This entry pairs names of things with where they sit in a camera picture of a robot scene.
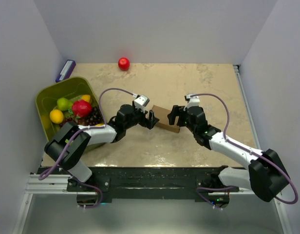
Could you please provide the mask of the brown cardboard paper box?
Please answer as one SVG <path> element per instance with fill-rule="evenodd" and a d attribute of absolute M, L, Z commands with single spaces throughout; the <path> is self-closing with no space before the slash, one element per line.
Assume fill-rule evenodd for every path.
<path fill-rule="evenodd" d="M 161 129 L 173 132 L 173 133 L 179 133 L 180 127 L 177 125 L 169 125 L 169 119 L 168 114 L 171 112 L 171 110 L 153 105 L 152 109 L 154 112 L 154 116 L 159 119 L 159 121 L 156 123 L 156 127 L 159 127 Z"/>

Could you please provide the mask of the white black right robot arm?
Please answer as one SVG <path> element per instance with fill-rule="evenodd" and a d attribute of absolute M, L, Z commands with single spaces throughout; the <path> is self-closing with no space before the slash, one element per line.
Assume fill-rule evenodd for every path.
<path fill-rule="evenodd" d="M 202 107 L 174 105 L 168 120 L 170 125 L 187 127 L 199 145 L 242 165 L 242 169 L 221 166 L 202 182 L 205 189 L 221 192 L 225 188 L 246 188 L 269 202 L 288 185 L 290 177 L 277 152 L 254 149 L 225 136 L 220 129 L 208 124 Z"/>

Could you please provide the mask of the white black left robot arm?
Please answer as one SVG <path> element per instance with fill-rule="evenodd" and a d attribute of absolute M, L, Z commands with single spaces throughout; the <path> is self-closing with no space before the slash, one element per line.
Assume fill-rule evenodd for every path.
<path fill-rule="evenodd" d="M 56 166 L 60 166 L 78 180 L 82 190 L 90 191 L 95 186 L 95 179 L 91 169 L 80 159 L 87 146 L 118 142 L 129 128 L 140 125 L 152 129 L 158 122 L 154 111 L 143 111 L 129 104 L 122 105 L 116 116 L 101 126 L 83 126 L 69 121 L 45 145 L 45 153 L 55 164 L 41 173 L 38 179 L 44 180 Z"/>

